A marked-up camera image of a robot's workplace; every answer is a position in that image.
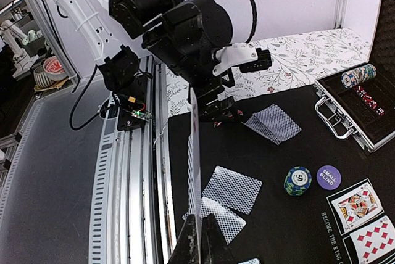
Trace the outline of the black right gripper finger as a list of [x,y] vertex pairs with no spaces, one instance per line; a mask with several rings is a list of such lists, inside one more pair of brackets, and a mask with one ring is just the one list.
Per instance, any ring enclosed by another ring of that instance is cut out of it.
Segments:
[[215,215],[202,219],[201,229],[195,215],[188,215],[169,263],[236,263]]

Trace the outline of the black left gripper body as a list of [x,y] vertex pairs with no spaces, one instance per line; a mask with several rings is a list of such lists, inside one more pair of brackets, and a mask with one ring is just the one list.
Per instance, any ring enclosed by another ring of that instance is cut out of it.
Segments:
[[188,82],[203,122],[237,109],[232,97],[218,99],[235,85],[233,68],[251,73],[272,64],[269,50],[231,42],[231,19],[215,0],[109,0],[109,15]]

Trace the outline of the red triangle all-in marker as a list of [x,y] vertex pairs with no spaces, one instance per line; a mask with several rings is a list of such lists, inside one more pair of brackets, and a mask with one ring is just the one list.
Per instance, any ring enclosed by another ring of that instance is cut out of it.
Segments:
[[213,123],[213,127],[216,128],[225,123],[240,122],[243,117],[244,113],[242,110],[236,109],[233,111],[229,111],[216,119],[216,121],[214,121]]

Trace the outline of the green poker chip pile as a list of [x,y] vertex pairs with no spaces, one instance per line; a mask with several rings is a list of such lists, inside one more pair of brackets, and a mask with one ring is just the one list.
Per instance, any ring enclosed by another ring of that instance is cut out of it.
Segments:
[[291,196],[302,196],[312,184],[311,172],[302,166],[292,167],[285,177],[283,187]]

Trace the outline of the blue patterned card deck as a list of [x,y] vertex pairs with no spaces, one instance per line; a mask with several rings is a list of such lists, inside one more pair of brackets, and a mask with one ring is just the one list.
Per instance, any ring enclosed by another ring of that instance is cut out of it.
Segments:
[[253,113],[244,125],[277,146],[302,131],[302,128],[276,104]]

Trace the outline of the purple small blind button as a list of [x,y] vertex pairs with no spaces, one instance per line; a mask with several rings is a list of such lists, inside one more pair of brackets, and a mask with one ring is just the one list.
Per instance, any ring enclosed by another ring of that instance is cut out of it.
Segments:
[[340,171],[332,165],[324,165],[318,169],[317,182],[323,189],[335,190],[341,184]]

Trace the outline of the long poker chip stack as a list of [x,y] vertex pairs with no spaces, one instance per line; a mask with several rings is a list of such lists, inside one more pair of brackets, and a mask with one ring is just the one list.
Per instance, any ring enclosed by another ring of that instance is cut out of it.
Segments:
[[372,64],[366,64],[344,72],[341,75],[341,82],[345,88],[349,89],[374,79],[376,75],[376,67]]

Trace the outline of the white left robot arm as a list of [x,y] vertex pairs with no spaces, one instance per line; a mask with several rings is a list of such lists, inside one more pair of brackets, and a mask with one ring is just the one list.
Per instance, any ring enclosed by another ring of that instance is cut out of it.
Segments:
[[[145,89],[151,71],[140,69],[138,56],[105,26],[89,0],[53,0],[88,43],[95,71],[112,91],[119,109],[135,118],[149,113]],[[203,122],[233,122],[241,111],[225,88],[235,85],[233,68],[242,73],[266,70],[270,52],[250,41],[232,43],[233,27],[226,10],[215,0],[97,0],[131,39],[142,38],[149,51],[170,71],[186,80],[189,102]]]

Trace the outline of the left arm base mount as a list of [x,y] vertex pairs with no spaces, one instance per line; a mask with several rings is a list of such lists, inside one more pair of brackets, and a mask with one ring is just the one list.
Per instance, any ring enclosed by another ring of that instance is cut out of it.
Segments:
[[118,107],[119,131],[141,128],[151,117],[146,104],[148,83],[153,75],[140,66],[142,61],[128,46],[122,45],[113,58],[105,58],[104,64],[98,67]]

